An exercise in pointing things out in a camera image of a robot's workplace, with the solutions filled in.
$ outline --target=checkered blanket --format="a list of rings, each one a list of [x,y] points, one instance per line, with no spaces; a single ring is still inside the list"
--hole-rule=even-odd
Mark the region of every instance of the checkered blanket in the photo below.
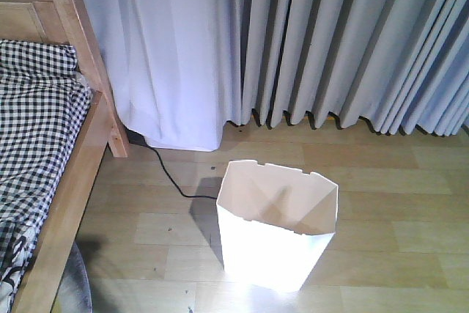
[[[0,40],[0,313],[9,312],[91,91],[70,45]]]

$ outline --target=floor plank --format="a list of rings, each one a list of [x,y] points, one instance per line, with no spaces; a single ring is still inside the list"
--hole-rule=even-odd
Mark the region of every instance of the floor plank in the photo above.
[[[224,273],[215,201],[181,197],[153,151],[107,151],[78,233],[95,312],[469,312],[468,148],[464,131],[387,136],[305,119],[226,124],[215,152],[161,150],[187,194],[217,196],[242,158],[339,184],[336,234],[288,294]]]

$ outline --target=wooden headboard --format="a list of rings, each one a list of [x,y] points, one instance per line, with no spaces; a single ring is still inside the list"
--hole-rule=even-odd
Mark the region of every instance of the wooden headboard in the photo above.
[[[115,157],[127,156],[128,140],[83,0],[0,0],[0,38],[74,45],[80,71],[108,103],[111,150]]]
[[[49,313],[106,144],[126,157],[128,140],[83,0],[0,0],[0,38],[74,45],[95,90],[13,306],[13,313]]]

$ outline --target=curtain fold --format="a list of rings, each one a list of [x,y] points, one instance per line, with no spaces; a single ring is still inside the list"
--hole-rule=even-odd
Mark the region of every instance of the curtain fold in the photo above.
[[[122,121],[155,147],[214,150],[223,125],[469,121],[468,0],[85,0]]]
[[[459,130],[467,116],[467,71],[455,58],[464,56],[460,46],[468,34],[457,19],[467,19],[467,0],[276,0],[275,6],[274,21],[250,18],[255,29],[248,36],[283,37],[272,40],[277,44],[265,48],[262,61],[262,44],[255,57],[247,53],[246,61],[267,69],[246,66],[242,123],[256,109],[260,123],[271,126],[285,112],[292,124],[311,112],[320,127],[332,112],[343,128],[365,117],[382,133],[401,126],[412,133],[416,125],[440,135]],[[448,65],[459,69],[446,74]]]

